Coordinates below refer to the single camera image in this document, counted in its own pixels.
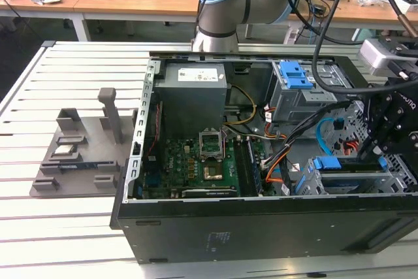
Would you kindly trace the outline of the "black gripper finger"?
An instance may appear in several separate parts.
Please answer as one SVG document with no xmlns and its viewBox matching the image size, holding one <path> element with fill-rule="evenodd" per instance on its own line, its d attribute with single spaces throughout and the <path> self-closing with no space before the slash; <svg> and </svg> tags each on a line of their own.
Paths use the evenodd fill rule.
<svg viewBox="0 0 418 279">
<path fill-rule="evenodd" d="M 399 122 L 400 112 L 382 113 L 377 116 L 364 112 L 363 121 L 366 123 L 367 137 L 362 142 L 357 154 L 358 161 L 368 163 L 376 159 L 373 149 L 385 144 L 394 133 L 395 124 Z"/>
<path fill-rule="evenodd" d="M 369 96 L 364 106 L 363 119 L 366 123 L 367 138 L 357 154 L 359 161 L 370 161 L 373 159 L 373 149 L 384 143 L 387 138 L 387 122 L 385 115 L 392 103 L 391 94 L 373 94 Z"/>
</svg>

